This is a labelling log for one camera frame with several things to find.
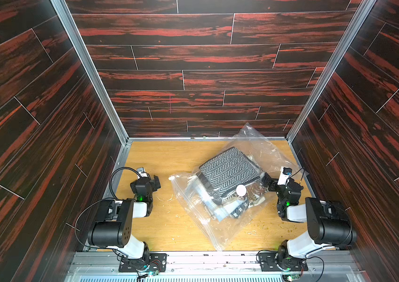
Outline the clear plastic vacuum bag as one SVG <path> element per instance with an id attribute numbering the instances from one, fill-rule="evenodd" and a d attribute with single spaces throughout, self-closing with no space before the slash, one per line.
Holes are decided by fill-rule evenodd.
<path id="1" fill-rule="evenodd" d="M 300 167 L 246 123 L 223 149 L 191 173 L 169 177 L 186 213 L 213 245 L 224 251 L 267 204 L 277 199 L 270 189 L 287 168 L 298 182 Z"/>

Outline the black white chevron scarf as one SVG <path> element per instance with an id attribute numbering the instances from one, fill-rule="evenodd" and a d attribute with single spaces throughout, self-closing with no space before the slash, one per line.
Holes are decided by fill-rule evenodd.
<path id="1" fill-rule="evenodd" d="M 232 147 L 199 166 L 196 175 L 212 200 L 221 203 L 239 184 L 244 186 L 261 179 L 263 170 L 239 149 Z"/>

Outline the white blue plaid scarf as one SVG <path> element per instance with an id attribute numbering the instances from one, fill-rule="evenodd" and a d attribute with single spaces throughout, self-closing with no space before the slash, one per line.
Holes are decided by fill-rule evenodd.
<path id="1" fill-rule="evenodd" d="M 232 200 L 222 205 L 217 205 L 212 201 L 212 197 L 207 193 L 205 186 L 198 177 L 195 177 L 194 189 L 209 210 L 209 212 L 221 222 L 226 217 L 231 216 L 238 208 L 244 204 L 242 200 Z"/>

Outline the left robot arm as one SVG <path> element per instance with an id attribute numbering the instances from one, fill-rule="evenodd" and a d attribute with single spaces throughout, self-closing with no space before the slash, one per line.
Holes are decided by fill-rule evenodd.
<path id="1" fill-rule="evenodd" d="M 127 265 L 148 266 L 150 251 L 146 242 L 132 235 L 132 221 L 148 217 L 153 209 L 153 193 L 161 188 L 158 176 L 143 176 L 130 184 L 132 199 L 101 201 L 96 218 L 88 231 L 91 246 L 112 249 L 122 255 Z"/>

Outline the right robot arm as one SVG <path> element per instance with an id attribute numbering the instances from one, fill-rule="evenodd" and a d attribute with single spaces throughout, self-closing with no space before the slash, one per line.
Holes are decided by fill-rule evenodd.
<path id="1" fill-rule="evenodd" d="M 305 203 L 299 204 L 303 187 L 293 179 L 291 170 L 278 179 L 265 173 L 262 183 L 278 196 L 278 216 L 286 222 L 306 223 L 307 231 L 283 241 L 276 254 L 261 264 L 274 263 L 283 271 L 306 270 L 310 255 L 326 248 L 352 246 L 357 241 L 357 232 L 340 202 L 306 197 Z"/>

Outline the white vacuum bag valve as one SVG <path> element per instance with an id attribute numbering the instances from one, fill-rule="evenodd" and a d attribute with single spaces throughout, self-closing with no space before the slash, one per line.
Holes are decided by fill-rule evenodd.
<path id="1" fill-rule="evenodd" d="M 239 197 L 244 197 L 247 194 L 247 188 L 243 184 L 239 184 L 235 191 Z"/>

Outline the black white smiley scarf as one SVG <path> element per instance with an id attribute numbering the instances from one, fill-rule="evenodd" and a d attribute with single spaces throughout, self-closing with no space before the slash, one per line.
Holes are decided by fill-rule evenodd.
<path id="1" fill-rule="evenodd" d="M 253 203 L 249 198 L 234 199 L 224 206 L 229 216 L 235 219 L 241 217 L 246 210 L 252 207 Z"/>

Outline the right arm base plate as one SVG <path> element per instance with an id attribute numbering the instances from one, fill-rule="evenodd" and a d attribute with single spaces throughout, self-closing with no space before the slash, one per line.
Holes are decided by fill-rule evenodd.
<path id="1" fill-rule="evenodd" d="M 261 271 L 308 271 L 305 259 L 291 256 L 280 255 L 272 251 L 258 252 L 256 261 L 259 263 Z"/>

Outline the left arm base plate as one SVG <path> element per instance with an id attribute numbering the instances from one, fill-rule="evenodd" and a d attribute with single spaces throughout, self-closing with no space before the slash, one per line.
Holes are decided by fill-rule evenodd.
<path id="1" fill-rule="evenodd" d="M 163 273 L 167 267 L 166 253 L 150 252 L 138 259 L 122 258 L 118 268 L 119 273 L 133 273 L 136 271 L 144 273 Z"/>

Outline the aluminium front rail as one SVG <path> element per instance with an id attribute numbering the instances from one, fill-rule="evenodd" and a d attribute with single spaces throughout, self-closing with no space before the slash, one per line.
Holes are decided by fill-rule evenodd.
<path id="1" fill-rule="evenodd" d="M 259 251 L 167 251 L 163 273 L 119 273 L 108 253 L 77 253 L 67 282 L 367 282 L 348 251 L 323 251 L 307 260 L 308 271 L 263 272 Z"/>

